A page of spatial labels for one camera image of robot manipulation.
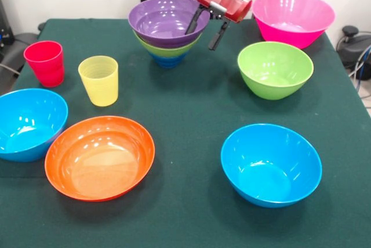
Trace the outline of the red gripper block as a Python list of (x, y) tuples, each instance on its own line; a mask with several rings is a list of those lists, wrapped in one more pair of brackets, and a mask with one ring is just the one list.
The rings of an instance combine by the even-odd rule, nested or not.
[[(252, 6), (252, 0), (197, 0), (208, 10), (211, 10), (216, 16), (223, 16), (225, 20), (212, 40), (209, 42), (209, 50), (216, 50), (224, 33), (226, 32), (230, 20), (239, 23), (241, 22)], [(203, 12), (203, 6), (199, 6), (194, 13), (191, 22), (186, 29), (185, 34), (192, 34), (198, 25), (198, 19)]]

